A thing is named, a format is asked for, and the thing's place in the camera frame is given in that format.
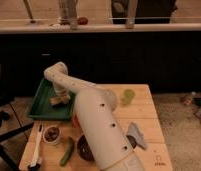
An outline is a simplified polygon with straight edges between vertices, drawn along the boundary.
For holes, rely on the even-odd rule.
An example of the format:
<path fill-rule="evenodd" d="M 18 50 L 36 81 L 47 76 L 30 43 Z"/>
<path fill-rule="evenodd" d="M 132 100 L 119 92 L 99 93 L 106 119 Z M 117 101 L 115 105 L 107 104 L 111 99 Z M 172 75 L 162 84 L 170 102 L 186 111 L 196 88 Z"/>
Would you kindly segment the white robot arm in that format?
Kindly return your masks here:
<path fill-rule="evenodd" d="M 44 70 L 44 77 L 75 94 L 74 111 L 100 171 L 145 171 L 145 168 L 113 115 L 116 94 L 96 83 L 69 76 L 58 62 Z"/>

